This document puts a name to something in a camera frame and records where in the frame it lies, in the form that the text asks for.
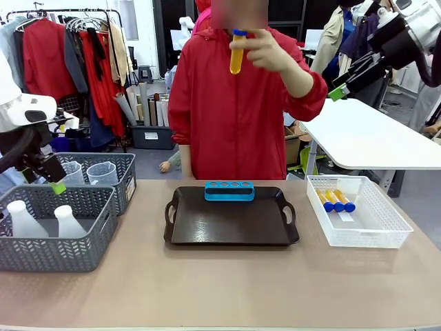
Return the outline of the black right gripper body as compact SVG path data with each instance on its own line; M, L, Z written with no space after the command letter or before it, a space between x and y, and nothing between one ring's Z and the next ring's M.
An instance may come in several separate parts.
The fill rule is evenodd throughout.
M346 87L350 94L360 92L383 77L391 69L388 58L382 53L368 52L349 67Z

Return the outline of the person's left hand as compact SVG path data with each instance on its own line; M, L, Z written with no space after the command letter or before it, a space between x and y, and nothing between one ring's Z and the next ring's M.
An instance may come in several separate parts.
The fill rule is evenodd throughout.
M258 68L282 73L293 65L293 58L282 49L272 34L264 29L250 30L253 39L246 39L247 59Z

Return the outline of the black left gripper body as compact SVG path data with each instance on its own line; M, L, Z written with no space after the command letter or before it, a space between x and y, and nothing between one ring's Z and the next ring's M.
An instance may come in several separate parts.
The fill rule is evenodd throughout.
M42 147L52 140L47 122L40 122L20 128L25 139L25 149L19 159L20 172L55 172L55 158L51 153L44 154Z

